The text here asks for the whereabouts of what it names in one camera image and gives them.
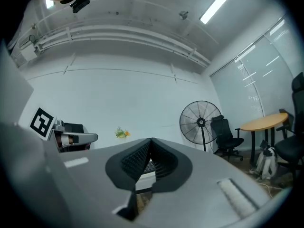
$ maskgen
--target black cushion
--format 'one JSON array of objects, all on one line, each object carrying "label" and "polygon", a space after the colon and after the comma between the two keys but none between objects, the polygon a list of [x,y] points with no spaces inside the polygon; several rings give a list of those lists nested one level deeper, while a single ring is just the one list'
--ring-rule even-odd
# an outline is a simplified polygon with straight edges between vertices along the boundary
[{"label": "black cushion", "polygon": [[278,142],[275,150],[283,160],[298,163],[299,159],[304,156],[304,142],[299,136],[294,135]]},{"label": "black cushion", "polygon": [[244,139],[242,138],[232,138],[226,141],[224,144],[222,144],[221,148],[225,148],[225,149],[235,148],[241,145],[242,142],[244,142]]}]

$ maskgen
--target fluorescent light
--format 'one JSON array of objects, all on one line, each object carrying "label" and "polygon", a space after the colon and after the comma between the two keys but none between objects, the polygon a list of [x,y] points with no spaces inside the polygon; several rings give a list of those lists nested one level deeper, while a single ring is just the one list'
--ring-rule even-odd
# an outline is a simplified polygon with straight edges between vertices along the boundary
[{"label": "fluorescent light", "polygon": [[54,1],[46,0],[47,9],[49,9],[52,6],[54,6],[54,4],[55,4]]},{"label": "fluorescent light", "polygon": [[271,70],[271,71],[269,71],[268,73],[266,73],[265,75],[263,75],[263,77],[264,77],[264,76],[266,76],[267,74],[270,74],[271,72],[272,72],[272,70]]},{"label": "fluorescent light", "polygon": [[205,14],[200,18],[200,20],[207,24],[209,19],[218,11],[218,9],[226,2],[226,0],[215,0],[212,5],[208,8]]},{"label": "fluorescent light", "polygon": [[234,61],[237,63],[239,60],[241,60],[244,56],[246,56],[249,52],[251,52],[254,48],[256,48],[255,45],[253,45],[251,48],[249,48],[246,52],[244,52],[242,55],[240,55],[237,59]]},{"label": "fluorescent light", "polygon": [[270,36],[275,33],[278,29],[280,29],[283,25],[285,24],[285,19],[282,20],[276,27],[274,27],[271,31],[270,31]]},{"label": "fluorescent light", "polygon": [[276,61],[280,56],[277,56],[275,59],[273,59],[270,63],[267,63],[266,66],[268,66],[269,64],[273,63],[274,61]]},{"label": "fluorescent light", "polygon": [[255,75],[256,73],[257,73],[257,72],[254,72],[253,74],[251,74],[251,75],[249,75],[248,77],[244,78],[243,81],[246,80],[246,79],[248,79],[248,78],[250,78],[250,76]]},{"label": "fluorescent light", "polygon": [[253,84],[254,82],[255,82],[255,81],[253,81],[252,83],[250,83],[250,84],[246,85],[245,87],[247,87],[247,86],[249,86],[249,85]]}]

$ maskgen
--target white wall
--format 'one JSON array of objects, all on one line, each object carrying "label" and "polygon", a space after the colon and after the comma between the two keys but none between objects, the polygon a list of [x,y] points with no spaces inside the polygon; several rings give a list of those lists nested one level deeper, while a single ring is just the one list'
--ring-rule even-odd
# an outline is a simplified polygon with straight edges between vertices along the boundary
[{"label": "white wall", "polygon": [[[63,75],[73,53],[76,58]],[[89,132],[97,133],[99,139],[92,148],[157,137],[202,149],[183,137],[181,112],[193,101],[219,101],[202,81],[200,66],[132,43],[65,44],[45,51],[20,70],[34,93],[19,124],[27,127],[30,112],[40,104],[59,119],[83,124]],[[117,139],[114,132],[118,126],[131,137]]]},{"label": "white wall", "polygon": [[[208,87],[211,94],[217,95],[213,83],[211,81],[210,75],[223,67],[226,63],[237,56],[242,50],[244,50],[250,43],[257,40],[261,35],[263,35],[270,27],[272,27],[280,17],[286,13],[286,10],[278,3],[271,3],[264,12],[256,17],[254,22],[244,31],[242,31],[231,43],[225,47],[221,52],[219,52],[215,58],[212,60],[210,66],[204,70],[201,74],[204,84]],[[225,118],[229,120],[229,116],[223,113]],[[237,131],[235,128],[239,126],[233,126],[230,124],[231,131],[234,137],[237,137]],[[242,149],[250,149],[247,143],[251,142],[250,133],[241,131],[240,136],[248,139],[240,147]]]}]

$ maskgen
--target cable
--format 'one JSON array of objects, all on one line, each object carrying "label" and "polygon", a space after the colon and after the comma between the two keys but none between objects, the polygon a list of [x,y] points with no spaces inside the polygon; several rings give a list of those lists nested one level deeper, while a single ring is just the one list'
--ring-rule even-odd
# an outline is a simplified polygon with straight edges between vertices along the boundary
[{"label": "cable", "polygon": [[269,193],[270,197],[272,197],[272,198],[273,198],[273,196],[272,196],[271,193],[270,193],[270,188],[278,189],[278,190],[283,190],[282,188],[276,188],[276,187],[268,186],[268,185],[266,185],[266,184],[264,184],[264,183],[258,183],[258,184],[260,184],[260,185],[265,185],[265,186],[268,188],[268,193]]}]

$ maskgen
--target floor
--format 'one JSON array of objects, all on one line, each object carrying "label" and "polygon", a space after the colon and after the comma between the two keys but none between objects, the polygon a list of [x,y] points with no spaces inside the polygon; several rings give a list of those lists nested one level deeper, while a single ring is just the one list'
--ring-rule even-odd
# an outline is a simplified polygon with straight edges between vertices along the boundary
[{"label": "floor", "polygon": [[[249,177],[254,179],[256,182],[258,182],[262,188],[264,188],[271,197],[274,197],[276,194],[278,194],[282,189],[287,187],[292,187],[293,181],[292,181],[292,174],[288,172],[288,170],[284,167],[279,167],[276,178],[272,181],[270,180],[259,180],[258,176],[256,174],[251,174],[249,172],[250,170],[250,151],[241,151],[239,152],[240,155],[243,156],[243,161],[240,161],[240,158],[237,157],[231,157],[230,163],[243,171],[245,174],[247,174]],[[260,154],[260,151],[256,151],[255,160],[257,160],[258,156]],[[145,192],[141,194],[137,194],[137,207],[139,213],[144,210],[144,208],[148,205],[150,199],[152,198],[151,192]]]}]

